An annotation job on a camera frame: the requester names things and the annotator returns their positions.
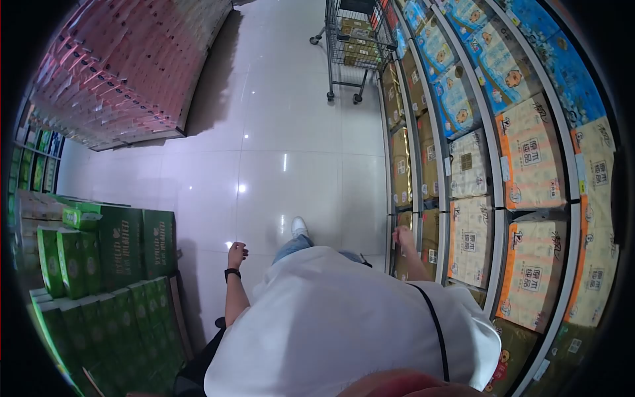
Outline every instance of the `shopping cart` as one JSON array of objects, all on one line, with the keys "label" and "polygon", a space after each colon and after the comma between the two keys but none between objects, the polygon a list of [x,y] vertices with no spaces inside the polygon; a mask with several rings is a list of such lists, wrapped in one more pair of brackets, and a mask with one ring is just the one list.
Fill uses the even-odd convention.
[{"label": "shopping cart", "polygon": [[[396,39],[386,22],[382,0],[326,0],[324,27],[312,38],[318,44],[326,32],[328,54],[328,85],[326,98],[335,98],[333,84],[358,87],[353,103],[362,101],[368,71],[382,73],[391,53],[397,49]],[[340,64],[365,69],[361,84],[333,80],[333,65]]]}]

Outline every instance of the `product display stack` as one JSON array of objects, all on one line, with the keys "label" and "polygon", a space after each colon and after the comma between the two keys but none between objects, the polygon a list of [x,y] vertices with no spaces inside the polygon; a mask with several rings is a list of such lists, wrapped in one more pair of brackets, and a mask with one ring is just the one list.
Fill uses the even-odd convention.
[{"label": "product display stack", "polygon": [[[617,273],[617,144],[595,74],[542,2],[389,6],[405,42],[380,78],[389,225],[492,320],[502,353],[485,392],[557,395]],[[393,244],[388,273],[407,281],[401,254]]]},{"label": "product display stack", "polygon": [[167,393],[186,362],[167,276],[173,212],[18,190],[18,270],[52,358],[84,395]]},{"label": "product display stack", "polygon": [[228,0],[84,2],[42,59],[30,96],[37,117],[94,150],[183,136],[229,10]]}]

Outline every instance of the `shelf divider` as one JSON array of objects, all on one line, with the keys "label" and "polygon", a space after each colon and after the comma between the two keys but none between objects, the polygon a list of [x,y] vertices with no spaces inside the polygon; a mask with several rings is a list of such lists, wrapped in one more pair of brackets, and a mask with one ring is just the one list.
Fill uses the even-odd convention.
[{"label": "shelf divider", "polygon": [[578,172],[575,164],[573,143],[571,142],[569,127],[566,124],[565,114],[562,110],[562,107],[560,106],[560,101],[558,100],[558,96],[556,95],[556,90],[554,90],[553,85],[551,84],[551,80],[549,80],[547,72],[540,63],[538,56],[533,51],[533,48],[531,47],[527,39],[523,36],[521,31],[516,27],[516,25],[514,25],[514,22],[512,22],[505,11],[494,0],[485,1],[494,11],[496,11],[496,14],[500,18],[500,20],[505,23],[509,31],[512,32],[518,43],[520,43],[523,51],[527,54],[529,61],[538,74],[538,78],[542,83],[542,87],[545,90],[547,99],[551,104],[551,109],[554,113],[553,116],[556,119],[556,126],[558,126],[558,132],[562,140],[562,149],[565,154],[564,160],[566,162],[569,196],[571,197],[571,200],[580,199],[580,184],[578,181]]},{"label": "shelf divider", "polygon": [[467,56],[465,49],[463,48],[463,44],[458,39],[456,33],[448,23],[445,16],[441,13],[436,4],[432,4],[432,10],[436,15],[439,22],[443,26],[443,30],[445,30],[446,34],[450,38],[454,49],[458,54],[458,58],[464,66],[465,73],[467,74],[467,78],[470,81],[470,85],[472,86],[472,91],[474,92],[474,97],[476,98],[476,103],[479,107],[481,113],[481,119],[483,120],[483,129],[485,130],[485,138],[487,140],[487,149],[490,153],[490,166],[491,166],[491,178],[493,185],[493,201],[495,208],[502,208],[505,206],[505,196],[503,194],[503,177],[500,171],[500,153],[498,151],[498,139],[497,132],[494,129],[493,116],[491,114],[490,108],[485,102],[485,96],[483,96],[483,91],[481,89],[481,85],[478,83],[478,79],[476,78],[476,73],[474,72],[474,68],[470,63],[470,58]]},{"label": "shelf divider", "polygon": [[580,203],[571,204],[571,233],[569,233],[569,241],[567,243],[569,244],[569,250],[566,261],[566,269],[563,275],[564,281],[562,283],[562,291],[558,297],[556,309],[554,310],[553,319],[547,328],[545,339],[540,346],[540,350],[538,350],[536,358],[533,360],[533,363],[531,364],[529,370],[525,373],[523,380],[512,394],[512,397],[520,397],[527,386],[529,386],[529,383],[545,360],[545,357],[551,348],[551,344],[558,334],[558,329],[560,328],[562,319],[565,316],[565,310],[567,304],[569,303],[571,289],[573,288],[573,280],[575,279],[575,272],[578,264],[578,252],[580,250]]}]

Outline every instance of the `supermarket aisle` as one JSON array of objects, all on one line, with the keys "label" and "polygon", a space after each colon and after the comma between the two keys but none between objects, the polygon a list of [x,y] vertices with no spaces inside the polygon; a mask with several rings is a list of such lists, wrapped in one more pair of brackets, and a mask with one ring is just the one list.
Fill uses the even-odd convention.
[{"label": "supermarket aisle", "polygon": [[324,2],[235,6],[212,49],[185,139],[95,153],[66,143],[58,192],[177,215],[197,347],[223,315],[227,245],[244,241],[248,295],[301,215],[318,245],[384,268],[385,162],[378,93],[335,88],[327,104]]}]

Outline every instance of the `person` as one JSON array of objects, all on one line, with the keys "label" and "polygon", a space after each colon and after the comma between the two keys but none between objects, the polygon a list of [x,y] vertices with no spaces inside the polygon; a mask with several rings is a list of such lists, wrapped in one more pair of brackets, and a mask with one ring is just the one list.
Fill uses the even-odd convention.
[{"label": "person", "polygon": [[392,234],[406,255],[407,282],[315,246],[300,217],[291,231],[253,302],[239,272],[249,251],[231,246],[227,328],[204,374],[205,395],[480,394],[500,338],[468,289],[433,282],[409,228]]}]

